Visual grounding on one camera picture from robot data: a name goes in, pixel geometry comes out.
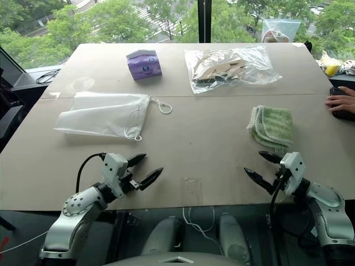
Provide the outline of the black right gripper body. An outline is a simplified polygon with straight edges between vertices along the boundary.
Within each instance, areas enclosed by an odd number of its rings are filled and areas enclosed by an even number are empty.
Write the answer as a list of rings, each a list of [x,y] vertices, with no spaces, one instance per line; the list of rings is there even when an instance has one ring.
[[[279,168],[275,173],[276,178],[274,179],[272,185],[273,185],[273,191],[272,193],[275,193],[277,190],[277,187],[283,191],[285,189],[285,183],[288,181],[288,174],[287,171],[288,169],[283,163],[279,163]]]

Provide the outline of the person's bare hand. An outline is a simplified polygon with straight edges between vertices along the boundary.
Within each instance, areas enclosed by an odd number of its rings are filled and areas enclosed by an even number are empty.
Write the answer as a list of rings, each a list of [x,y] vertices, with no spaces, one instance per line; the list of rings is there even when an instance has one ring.
[[[328,96],[324,104],[329,107],[331,112],[347,111],[354,114],[354,90],[345,86],[339,86],[337,89],[343,94]]]

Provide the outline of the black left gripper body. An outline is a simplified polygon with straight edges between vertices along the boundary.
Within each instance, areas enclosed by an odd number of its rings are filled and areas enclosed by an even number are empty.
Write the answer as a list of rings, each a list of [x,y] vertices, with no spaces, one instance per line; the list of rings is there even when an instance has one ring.
[[[119,177],[119,186],[124,194],[140,188],[140,184],[133,179],[133,174],[129,170],[125,170]]]

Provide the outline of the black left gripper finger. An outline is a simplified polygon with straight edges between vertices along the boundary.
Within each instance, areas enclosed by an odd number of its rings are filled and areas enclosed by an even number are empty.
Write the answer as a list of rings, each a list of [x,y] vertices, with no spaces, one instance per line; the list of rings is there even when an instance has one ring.
[[[152,185],[161,175],[163,169],[164,169],[163,167],[157,168],[156,170],[149,173],[144,180],[139,182],[139,190],[143,191],[146,188],[148,188],[150,185]]]
[[[137,154],[127,159],[127,168],[134,167],[145,158],[146,154]]]

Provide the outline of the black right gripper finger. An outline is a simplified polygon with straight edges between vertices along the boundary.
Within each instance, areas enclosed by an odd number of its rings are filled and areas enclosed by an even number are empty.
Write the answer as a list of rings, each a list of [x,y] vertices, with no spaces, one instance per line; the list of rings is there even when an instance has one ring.
[[[244,168],[244,171],[248,177],[254,181],[254,183],[265,189],[270,195],[274,193],[275,186],[267,182],[260,174],[249,168]]]
[[[275,164],[280,164],[282,161],[282,157],[276,153],[269,152],[269,151],[259,151],[258,154],[262,156],[265,160],[275,163]]]

